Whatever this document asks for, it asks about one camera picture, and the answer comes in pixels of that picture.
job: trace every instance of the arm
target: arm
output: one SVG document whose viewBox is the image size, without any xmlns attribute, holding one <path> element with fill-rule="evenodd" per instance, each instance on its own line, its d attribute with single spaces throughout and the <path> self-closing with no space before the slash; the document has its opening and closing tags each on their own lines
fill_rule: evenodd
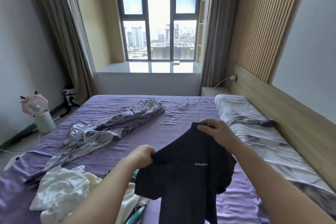
<svg viewBox="0 0 336 224">
<path fill-rule="evenodd" d="M 125 191 L 136 169 L 148 166 L 155 152 L 149 145 L 141 145 L 123 158 L 101 183 L 70 215 L 66 224 L 115 223 Z"/>
<path fill-rule="evenodd" d="M 235 155 L 241 168 L 254 186 L 272 223 L 330 223 L 335 221 L 298 188 L 275 171 L 259 155 L 242 142 L 220 120 L 206 119 L 215 129 L 199 125 L 198 129 Z"/>
</svg>

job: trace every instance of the dark baseboard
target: dark baseboard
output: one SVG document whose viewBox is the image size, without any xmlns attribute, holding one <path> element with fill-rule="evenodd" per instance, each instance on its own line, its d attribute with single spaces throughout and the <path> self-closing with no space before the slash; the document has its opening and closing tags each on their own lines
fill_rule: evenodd
<svg viewBox="0 0 336 224">
<path fill-rule="evenodd" d="M 55 107 L 54 109 L 52 109 L 50 111 L 50 115 L 53 117 L 57 112 L 59 112 L 62 108 L 64 108 L 64 104 L 60 104 L 59 106 Z M 0 145 L 0 149 L 1 150 L 6 150 L 7 148 L 9 148 L 10 146 L 14 145 L 15 143 L 19 142 L 20 140 L 22 140 L 23 138 L 29 136 L 30 134 L 32 134 L 33 130 L 36 129 L 36 125 L 35 124 L 31 124 L 28 127 L 26 127 L 25 129 L 23 129 L 22 131 L 20 131 L 18 134 L 16 134 L 15 136 L 13 136 L 12 138 L 8 139 L 6 142 L 4 142 L 3 144 Z"/>
</svg>

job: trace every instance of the person's left hand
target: person's left hand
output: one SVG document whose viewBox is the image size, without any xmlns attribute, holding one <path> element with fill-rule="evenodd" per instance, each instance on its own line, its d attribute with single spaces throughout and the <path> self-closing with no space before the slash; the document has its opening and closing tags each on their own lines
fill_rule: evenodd
<svg viewBox="0 0 336 224">
<path fill-rule="evenodd" d="M 151 155 L 155 150 L 150 145 L 140 145 L 132 151 L 126 158 L 134 165 L 135 169 L 147 167 L 153 162 Z"/>
</svg>

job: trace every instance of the headboard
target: headboard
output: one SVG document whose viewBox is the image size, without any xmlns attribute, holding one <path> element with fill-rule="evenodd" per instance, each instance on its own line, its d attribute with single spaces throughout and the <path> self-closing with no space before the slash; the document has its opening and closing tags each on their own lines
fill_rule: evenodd
<svg viewBox="0 0 336 224">
<path fill-rule="evenodd" d="M 245 96 L 276 122 L 276 129 L 336 192 L 336 125 L 291 96 L 228 60 L 225 78 L 232 94 Z"/>
</svg>

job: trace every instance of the white window sill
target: white window sill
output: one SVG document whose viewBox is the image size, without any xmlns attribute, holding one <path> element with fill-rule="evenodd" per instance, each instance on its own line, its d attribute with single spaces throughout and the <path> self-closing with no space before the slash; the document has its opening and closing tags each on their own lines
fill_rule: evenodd
<svg viewBox="0 0 336 224">
<path fill-rule="evenodd" d="M 170 61 L 126 61 L 112 63 L 100 72 L 109 73 L 200 73 L 199 62 L 181 61 L 172 65 Z"/>
</svg>

